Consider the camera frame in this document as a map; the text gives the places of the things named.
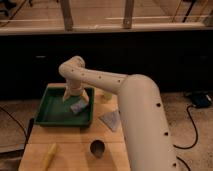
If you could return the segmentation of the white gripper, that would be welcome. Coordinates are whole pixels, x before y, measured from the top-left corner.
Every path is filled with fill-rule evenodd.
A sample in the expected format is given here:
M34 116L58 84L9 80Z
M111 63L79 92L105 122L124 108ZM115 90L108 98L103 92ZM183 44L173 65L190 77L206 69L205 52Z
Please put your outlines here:
M67 91L64 92L63 102L70 98L70 96L79 96L86 102L89 102L89 96L86 90L83 90L83 86L80 81L68 80L67 81Z

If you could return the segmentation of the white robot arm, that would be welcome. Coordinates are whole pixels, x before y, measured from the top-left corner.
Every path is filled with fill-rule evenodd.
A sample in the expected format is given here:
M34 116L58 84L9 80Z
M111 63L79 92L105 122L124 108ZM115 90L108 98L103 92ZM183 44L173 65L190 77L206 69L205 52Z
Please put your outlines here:
M67 97L89 84L117 96L131 171L180 171L157 84L141 74L117 74L85 67L74 56L59 66Z

